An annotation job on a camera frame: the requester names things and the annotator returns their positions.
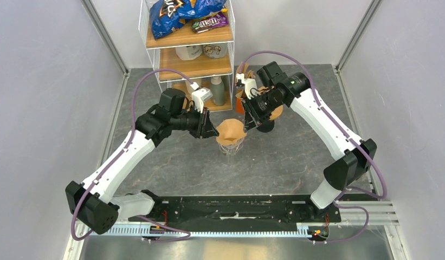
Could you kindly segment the black coffee server pot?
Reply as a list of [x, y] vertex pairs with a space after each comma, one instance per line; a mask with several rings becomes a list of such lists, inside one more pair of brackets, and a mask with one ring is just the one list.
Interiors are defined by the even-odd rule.
[[272, 131], [274, 127], [275, 127], [275, 121], [271, 120], [257, 127], [257, 130], [261, 133], [268, 133]]

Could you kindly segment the clear glass dripper with handle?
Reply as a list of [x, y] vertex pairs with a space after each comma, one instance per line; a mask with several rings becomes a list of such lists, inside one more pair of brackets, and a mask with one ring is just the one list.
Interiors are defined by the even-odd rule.
[[218, 144], [220, 150], [224, 154], [236, 154], [243, 147], [243, 139], [236, 141], [234, 144]]

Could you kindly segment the glass carafe with brown band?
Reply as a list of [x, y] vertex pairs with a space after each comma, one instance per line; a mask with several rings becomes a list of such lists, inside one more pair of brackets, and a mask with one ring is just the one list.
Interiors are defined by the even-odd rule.
[[224, 155], [232, 156], [232, 155], [237, 154], [242, 147], [243, 147], [243, 144], [228, 145], [228, 146], [220, 145], [220, 150]]

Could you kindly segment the round wooden dripper stand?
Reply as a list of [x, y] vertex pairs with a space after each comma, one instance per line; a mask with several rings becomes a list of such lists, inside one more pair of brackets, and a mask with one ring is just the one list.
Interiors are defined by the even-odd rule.
[[278, 118], [283, 112], [283, 105], [277, 107], [276, 109], [274, 109], [269, 117], [270, 121], [275, 120], [276, 118]]

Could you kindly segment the brown paper coffee filter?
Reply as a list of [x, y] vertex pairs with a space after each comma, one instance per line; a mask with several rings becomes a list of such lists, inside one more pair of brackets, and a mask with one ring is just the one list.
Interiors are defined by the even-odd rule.
[[259, 94], [263, 94], [263, 93], [267, 93], [269, 91], [273, 90], [273, 88], [271, 87], [265, 87], [265, 86], [261, 86], [257, 89]]

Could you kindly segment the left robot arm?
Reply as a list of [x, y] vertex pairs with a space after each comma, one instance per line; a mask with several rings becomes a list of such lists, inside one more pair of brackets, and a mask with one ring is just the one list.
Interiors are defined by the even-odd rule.
[[81, 183], [71, 181], [65, 189], [72, 222], [81, 221], [90, 231], [106, 233], [120, 219], [144, 216], [158, 220], [163, 208], [146, 192], [116, 197], [119, 185], [173, 131], [188, 131], [196, 139], [219, 135], [210, 121], [204, 103], [212, 97], [207, 88], [191, 94], [190, 108], [184, 108], [185, 93], [168, 88], [159, 103], [139, 116], [122, 145], [89, 177]]

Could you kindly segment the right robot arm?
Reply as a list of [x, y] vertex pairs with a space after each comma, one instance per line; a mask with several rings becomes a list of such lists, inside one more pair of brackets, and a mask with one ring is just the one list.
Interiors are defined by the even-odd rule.
[[312, 192], [311, 203], [305, 207], [306, 217], [318, 222], [327, 215], [327, 207], [370, 169], [377, 145], [347, 128], [312, 89], [305, 74], [288, 76], [276, 62], [271, 62], [259, 69], [257, 75], [263, 90], [258, 89], [254, 79], [236, 74], [236, 86], [243, 88], [246, 95], [241, 101], [244, 131], [272, 124], [273, 112], [287, 106], [312, 127], [334, 159], [334, 163], [324, 169], [325, 179]]

